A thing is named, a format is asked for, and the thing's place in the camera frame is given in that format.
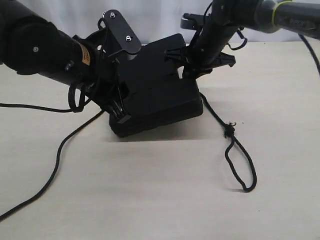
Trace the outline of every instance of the bolt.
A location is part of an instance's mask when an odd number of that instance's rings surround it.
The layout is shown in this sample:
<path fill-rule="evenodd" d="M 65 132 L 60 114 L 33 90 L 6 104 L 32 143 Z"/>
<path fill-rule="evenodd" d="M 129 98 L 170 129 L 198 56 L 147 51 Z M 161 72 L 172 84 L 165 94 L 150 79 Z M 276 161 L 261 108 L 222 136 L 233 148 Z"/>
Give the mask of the bolt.
<path fill-rule="evenodd" d="M 131 42 L 132 38 L 128 35 L 128 36 L 125 37 L 125 40 L 126 40 L 127 42 Z"/>

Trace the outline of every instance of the white table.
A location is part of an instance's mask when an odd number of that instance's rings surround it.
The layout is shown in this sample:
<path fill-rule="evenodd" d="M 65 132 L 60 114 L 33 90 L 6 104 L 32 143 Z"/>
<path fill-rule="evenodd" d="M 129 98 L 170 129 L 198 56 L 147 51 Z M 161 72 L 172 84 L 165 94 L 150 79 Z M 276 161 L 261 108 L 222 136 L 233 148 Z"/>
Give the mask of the white table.
<path fill-rule="evenodd" d="M 320 44 L 313 42 L 317 53 Z M 320 78 L 301 42 L 250 43 L 199 87 L 254 161 L 236 191 L 216 120 L 117 139 L 104 114 L 63 151 L 47 193 L 0 223 L 1 240 L 319 240 Z M 0 67 L 0 102 L 67 108 L 68 87 Z M 0 109 L 0 211 L 47 181 L 62 139 L 99 111 Z M 236 150 L 232 160 L 249 185 Z"/>

